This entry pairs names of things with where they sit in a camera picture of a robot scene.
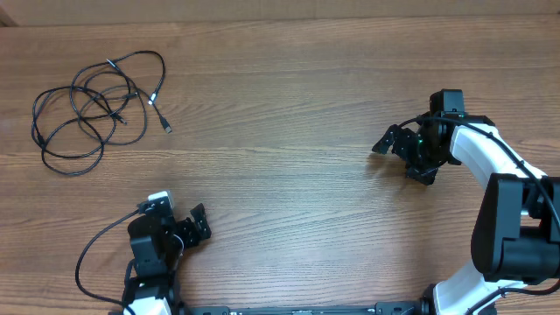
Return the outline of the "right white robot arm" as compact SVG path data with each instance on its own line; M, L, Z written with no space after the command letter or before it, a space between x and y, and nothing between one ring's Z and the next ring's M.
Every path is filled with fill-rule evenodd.
M428 112L388 127L374 144L405 163L409 179L429 186L441 166L465 165L485 194L471 238L471 258L417 301L378 302L373 314L495 314L509 293L547 296L559 278L559 179L516 153L485 115L470 115L462 90L430 96Z

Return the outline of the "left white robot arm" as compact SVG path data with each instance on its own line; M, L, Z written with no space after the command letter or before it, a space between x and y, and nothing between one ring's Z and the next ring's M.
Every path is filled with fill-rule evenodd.
M211 237L206 209L198 204L176 220L167 201L146 202L128 225L133 260L122 294L125 314L189 314L177 277L185 251Z

